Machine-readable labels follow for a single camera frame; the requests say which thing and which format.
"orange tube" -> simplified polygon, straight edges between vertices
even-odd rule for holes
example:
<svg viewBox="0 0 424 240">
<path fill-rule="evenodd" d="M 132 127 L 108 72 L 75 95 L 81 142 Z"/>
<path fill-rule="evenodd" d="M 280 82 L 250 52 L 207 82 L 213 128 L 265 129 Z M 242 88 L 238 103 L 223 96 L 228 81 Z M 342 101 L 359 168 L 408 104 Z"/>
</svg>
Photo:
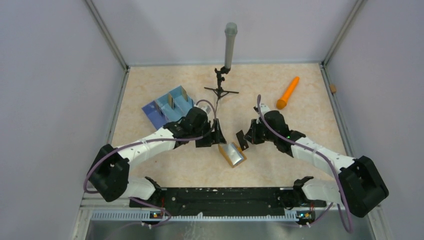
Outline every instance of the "orange tube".
<svg viewBox="0 0 424 240">
<path fill-rule="evenodd" d="M 291 81 L 290 85 L 288 86 L 287 90 L 285 91 L 285 93 L 282 95 L 282 97 L 280 99 L 278 99 L 277 101 L 277 108 L 278 109 L 283 109 L 286 105 L 287 102 L 289 101 L 290 95 L 292 95 L 293 90 L 295 90 L 296 86 L 298 85 L 299 82 L 299 77 L 295 77 L 293 79 L 293 81 Z"/>
</svg>

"gray cylinder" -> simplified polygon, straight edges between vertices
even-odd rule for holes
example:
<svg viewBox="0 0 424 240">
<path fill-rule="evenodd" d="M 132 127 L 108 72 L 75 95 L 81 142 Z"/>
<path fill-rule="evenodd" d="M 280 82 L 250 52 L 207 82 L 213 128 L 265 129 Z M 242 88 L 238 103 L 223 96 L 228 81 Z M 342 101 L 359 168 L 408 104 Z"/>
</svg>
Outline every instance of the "gray cylinder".
<svg viewBox="0 0 424 240">
<path fill-rule="evenodd" d="M 233 61 L 233 51 L 234 51 L 234 40 L 236 39 L 237 34 L 237 24 L 234 22 L 229 22 L 225 26 L 225 64 L 226 69 L 231 68 L 231 63 Z"/>
</svg>

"white wall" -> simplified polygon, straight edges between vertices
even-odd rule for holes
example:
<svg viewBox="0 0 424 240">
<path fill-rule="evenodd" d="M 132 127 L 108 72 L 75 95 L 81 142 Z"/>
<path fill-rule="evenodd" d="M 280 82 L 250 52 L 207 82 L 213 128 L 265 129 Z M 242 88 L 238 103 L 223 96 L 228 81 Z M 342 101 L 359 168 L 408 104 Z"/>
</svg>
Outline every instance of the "white wall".
<svg viewBox="0 0 424 240">
<path fill-rule="evenodd" d="M 395 239 L 423 239 L 424 1 L 368 1 L 329 65 L 358 154 L 389 190 Z"/>
<path fill-rule="evenodd" d="M 94 0 L 129 65 L 319 62 L 355 0 Z"/>
<path fill-rule="evenodd" d="M 123 70 L 82 0 L 3 0 L 0 23 L 0 239 L 69 239 Z"/>
</svg>

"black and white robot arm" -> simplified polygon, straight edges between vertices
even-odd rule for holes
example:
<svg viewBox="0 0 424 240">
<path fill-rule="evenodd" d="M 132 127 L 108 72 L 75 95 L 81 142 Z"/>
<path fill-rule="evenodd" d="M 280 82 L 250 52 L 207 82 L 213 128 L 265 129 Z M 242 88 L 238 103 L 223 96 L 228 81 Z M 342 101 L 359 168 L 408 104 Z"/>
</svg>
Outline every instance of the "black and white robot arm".
<svg viewBox="0 0 424 240">
<path fill-rule="evenodd" d="M 279 111 L 270 110 L 265 104 L 261 104 L 259 107 L 268 125 L 281 136 L 293 141 L 294 144 L 271 132 L 261 117 L 251 120 L 250 129 L 244 138 L 252 144 L 273 142 L 280 152 L 310 163 L 334 177 L 329 163 L 317 153 L 324 155 L 334 166 L 349 210 L 353 215 L 364 217 L 389 195 L 389 191 L 371 159 L 366 156 L 353 158 L 333 152 L 313 142 L 305 134 L 290 130 Z M 305 177 L 295 181 L 294 189 L 299 191 L 305 200 L 323 200 L 343 204 L 339 186 L 335 181 Z"/>
<path fill-rule="evenodd" d="M 87 175 L 97 192 L 86 192 L 98 193 L 106 202 L 126 197 L 149 199 L 156 190 L 155 184 L 148 178 L 129 176 L 134 167 L 189 141 L 196 141 L 197 148 L 227 143 L 219 120 L 214 118 L 211 125 L 207 111 L 207 107 L 194 106 L 180 120 L 168 122 L 147 137 L 122 147 L 101 147 Z"/>
</svg>

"tabletop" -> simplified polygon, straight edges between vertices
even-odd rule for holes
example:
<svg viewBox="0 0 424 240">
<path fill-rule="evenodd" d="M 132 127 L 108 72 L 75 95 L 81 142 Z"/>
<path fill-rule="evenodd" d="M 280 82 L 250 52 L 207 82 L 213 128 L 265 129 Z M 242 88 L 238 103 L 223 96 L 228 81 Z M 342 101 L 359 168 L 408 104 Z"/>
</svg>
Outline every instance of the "tabletop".
<svg viewBox="0 0 424 240">
<path fill-rule="evenodd" d="M 183 86 L 195 100 L 212 103 L 217 96 L 204 87 L 216 88 L 214 68 L 218 65 L 131 67 L 113 134 L 114 147 L 129 144 L 156 131 L 142 107 L 170 90 Z M 287 106 L 280 110 L 291 130 L 306 134 L 324 147 L 345 154 L 328 93 L 317 63 L 233 64 L 222 83 L 224 90 L 237 91 L 219 100 L 217 117 L 228 143 L 238 145 L 236 133 L 246 133 L 257 96 L 271 110 L 294 77 L 300 81 Z M 195 148 L 189 142 L 162 152 L 130 172 L 131 176 L 151 177 L 161 187 L 290 187 L 296 179 L 313 176 L 330 180 L 318 168 L 277 150 L 272 142 L 249 144 L 243 153 L 247 160 L 232 168 L 217 145 Z"/>
</svg>

